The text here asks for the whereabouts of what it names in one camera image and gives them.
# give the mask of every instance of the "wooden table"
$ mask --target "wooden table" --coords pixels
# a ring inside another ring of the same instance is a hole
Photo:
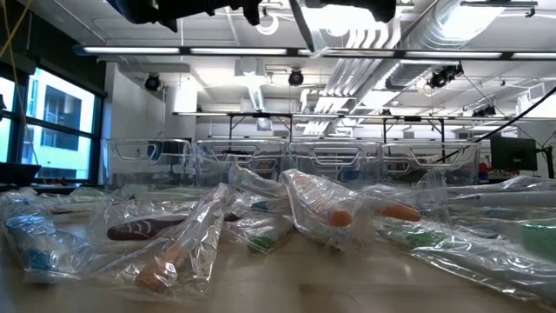
[[[237,243],[219,247],[212,295],[196,306],[142,303],[86,283],[23,283],[0,243],[0,311],[11,312],[546,312],[451,275],[378,241],[369,257],[346,256],[293,233],[269,256]]]

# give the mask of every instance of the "window frame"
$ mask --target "window frame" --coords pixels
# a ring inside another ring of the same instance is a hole
[[[60,79],[72,83],[75,86],[86,90],[92,93],[95,96],[94,102],[94,109],[93,109],[93,120],[92,120],[92,130],[90,133],[76,130],[67,126],[63,126],[56,123],[46,122],[41,119],[37,119],[34,117],[27,117],[25,116],[25,120],[27,121],[28,125],[35,125],[40,126],[46,130],[55,130],[65,134],[76,135],[79,137],[87,137],[90,139],[90,149],[89,149],[89,179],[66,179],[68,183],[98,183],[98,176],[99,176],[99,168],[100,168],[100,149],[101,149],[101,129],[102,129],[102,122],[103,122],[103,106],[104,106],[104,98],[106,95],[98,94],[93,90],[83,86],[82,84],[76,83],[75,81],[68,79],[56,73],[55,71],[41,66],[36,67],[40,70],[45,70],[49,72],[51,75],[59,77]],[[9,146],[8,146],[8,157],[7,162],[9,163],[20,163],[22,161],[23,156],[23,141],[24,141],[24,134],[25,129],[22,123],[21,115],[26,115],[27,113],[27,106],[28,106],[28,89],[29,89],[29,82],[30,82],[30,74],[17,70],[17,78],[18,81],[13,75],[13,69],[5,64],[0,63],[0,77],[6,78],[15,82],[14,88],[14,100],[13,100],[13,110],[12,111],[5,111],[3,113],[3,118],[10,119],[11,126],[10,126],[10,137],[9,137]],[[19,105],[19,95],[22,97],[23,101],[23,112],[22,108]],[[44,179],[51,180],[52,178],[35,178],[35,183],[42,183]]]

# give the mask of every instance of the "table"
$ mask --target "table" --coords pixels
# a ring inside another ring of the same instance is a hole
[[[438,270],[382,240],[362,259],[296,232],[268,256],[221,240],[211,295],[196,306],[132,301],[82,282],[26,284],[5,238],[0,256],[3,313],[546,312]]]

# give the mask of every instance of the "ceiling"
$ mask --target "ceiling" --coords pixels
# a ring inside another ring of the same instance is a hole
[[[414,0],[414,9],[401,17],[402,32],[425,10],[433,0]],[[524,18],[526,10],[506,9],[488,28],[469,42],[464,49],[518,49],[556,50],[556,2],[538,0],[537,16]],[[183,18],[178,23],[177,34],[158,24],[134,25],[128,23],[103,0],[41,0],[31,8],[40,17],[63,30],[78,42],[91,45],[184,45],[184,46],[250,46],[250,47],[305,47],[300,31],[291,17],[288,1],[283,9],[273,9],[283,17],[273,35],[263,35],[247,23],[241,11],[218,10],[216,16],[199,14]],[[234,82],[236,57],[118,57],[109,60],[120,63],[175,63],[189,64],[205,92],[199,97],[204,103],[239,103],[248,97],[247,88]],[[299,67],[305,84],[326,84],[334,73],[337,60],[265,58],[267,74],[272,80],[261,87],[265,97],[299,99],[302,88],[288,86],[292,68]],[[514,113],[515,95],[547,77],[556,77],[556,64],[548,62],[464,62],[466,76],[459,77],[447,88],[430,95],[430,90],[417,88],[401,93],[393,114],[445,115],[476,103],[484,94],[498,96],[497,106],[507,114]],[[146,72],[130,73],[142,83]],[[166,73],[167,83],[178,83],[180,73]]]

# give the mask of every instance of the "ventilation duct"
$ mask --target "ventilation duct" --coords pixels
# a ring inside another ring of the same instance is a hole
[[[423,17],[415,29],[400,42],[401,49],[408,50],[457,50],[479,35],[504,10],[494,7],[461,6],[461,0],[439,0]],[[431,65],[427,63],[403,63],[400,60],[383,61],[363,89],[363,103],[377,107],[385,103],[375,102],[369,93],[388,89],[404,90],[425,76]]]

